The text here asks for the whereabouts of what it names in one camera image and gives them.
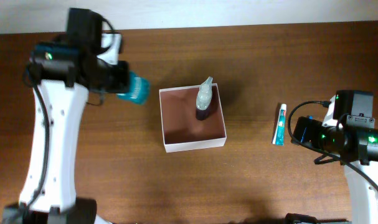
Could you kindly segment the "teal mouthwash bottle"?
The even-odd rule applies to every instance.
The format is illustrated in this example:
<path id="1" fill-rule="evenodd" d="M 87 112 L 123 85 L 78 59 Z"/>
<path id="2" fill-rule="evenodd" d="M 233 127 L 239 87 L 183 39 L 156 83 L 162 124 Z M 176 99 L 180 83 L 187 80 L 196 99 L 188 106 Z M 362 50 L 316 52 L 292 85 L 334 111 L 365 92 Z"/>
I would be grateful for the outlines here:
<path id="1" fill-rule="evenodd" d="M 129 72 L 130 84 L 126 93 L 117 93 L 117 98 L 130 101 L 137 105 L 145 104 L 150 92 L 150 83 L 147 79 L 139 77 L 135 72 Z"/>

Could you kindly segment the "purple spray bottle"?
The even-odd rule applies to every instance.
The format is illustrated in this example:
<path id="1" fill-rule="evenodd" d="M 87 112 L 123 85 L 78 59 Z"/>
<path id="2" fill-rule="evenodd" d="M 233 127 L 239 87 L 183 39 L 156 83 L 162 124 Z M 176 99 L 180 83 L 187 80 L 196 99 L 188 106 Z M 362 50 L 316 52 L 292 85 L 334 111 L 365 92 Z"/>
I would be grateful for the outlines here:
<path id="1" fill-rule="evenodd" d="M 205 120 L 210 114 L 210 104 L 212 101 L 212 82 L 213 78 L 208 77 L 199 86 L 199 91 L 196 98 L 196 119 L 199 121 Z"/>

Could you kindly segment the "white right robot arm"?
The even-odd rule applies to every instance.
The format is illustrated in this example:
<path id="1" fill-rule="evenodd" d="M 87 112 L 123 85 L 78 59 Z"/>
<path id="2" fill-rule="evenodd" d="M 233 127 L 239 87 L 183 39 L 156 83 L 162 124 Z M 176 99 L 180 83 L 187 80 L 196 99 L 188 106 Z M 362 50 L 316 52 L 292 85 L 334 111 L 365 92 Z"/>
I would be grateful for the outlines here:
<path id="1" fill-rule="evenodd" d="M 378 129 L 324 126 L 302 116 L 292 141 L 343 165 L 352 222 L 378 224 Z"/>

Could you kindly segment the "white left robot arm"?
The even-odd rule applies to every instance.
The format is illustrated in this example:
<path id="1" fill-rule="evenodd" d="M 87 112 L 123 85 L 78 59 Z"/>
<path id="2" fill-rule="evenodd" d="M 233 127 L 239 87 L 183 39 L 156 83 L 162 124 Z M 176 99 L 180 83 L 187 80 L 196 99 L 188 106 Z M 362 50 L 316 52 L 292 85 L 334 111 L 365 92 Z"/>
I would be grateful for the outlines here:
<path id="1" fill-rule="evenodd" d="M 101 53 L 84 46 L 41 43 L 24 76 L 35 99 L 31 158 L 19 200 L 4 208 L 3 223 L 103 223 L 92 198 L 75 190 L 75 158 L 90 93 L 129 95 L 135 86 L 121 41 Z"/>

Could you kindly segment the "teal toothpaste tube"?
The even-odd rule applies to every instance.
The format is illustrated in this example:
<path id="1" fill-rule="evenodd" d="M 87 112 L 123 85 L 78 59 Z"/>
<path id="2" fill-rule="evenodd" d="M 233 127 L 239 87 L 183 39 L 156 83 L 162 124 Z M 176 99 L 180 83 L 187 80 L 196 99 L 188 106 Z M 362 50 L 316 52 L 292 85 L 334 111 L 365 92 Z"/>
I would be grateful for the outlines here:
<path id="1" fill-rule="evenodd" d="M 281 104 L 272 144 L 277 145 L 277 146 L 284 145 L 285 121 L 286 121 L 286 104 Z"/>

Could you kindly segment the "white cardboard box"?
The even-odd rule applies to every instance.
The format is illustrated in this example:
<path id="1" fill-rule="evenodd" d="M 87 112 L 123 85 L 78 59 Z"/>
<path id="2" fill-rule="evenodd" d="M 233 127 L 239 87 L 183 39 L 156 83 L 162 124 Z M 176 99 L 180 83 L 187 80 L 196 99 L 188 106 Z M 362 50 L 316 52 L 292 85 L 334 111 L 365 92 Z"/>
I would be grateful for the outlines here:
<path id="1" fill-rule="evenodd" d="M 212 85 L 210 115 L 196 119 L 198 85 L 159 90 L 161 127 L 166 152 L 222 147 L 227 140 L 219 87 Z"/>

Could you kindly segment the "black base at bottom edge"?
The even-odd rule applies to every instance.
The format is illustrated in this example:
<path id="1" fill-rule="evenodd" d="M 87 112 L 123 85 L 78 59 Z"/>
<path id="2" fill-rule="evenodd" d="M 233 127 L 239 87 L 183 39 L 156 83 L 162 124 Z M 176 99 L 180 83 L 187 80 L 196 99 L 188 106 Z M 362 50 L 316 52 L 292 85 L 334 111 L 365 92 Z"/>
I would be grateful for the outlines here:
<path id="1" fill-rule="evenodd" d="M 352 221 L 348 220 L 318 220 L 316 217 L 309 215 L 297 214 L 297 213 L 287 213 L 284 224 L 352 224 Z"/>

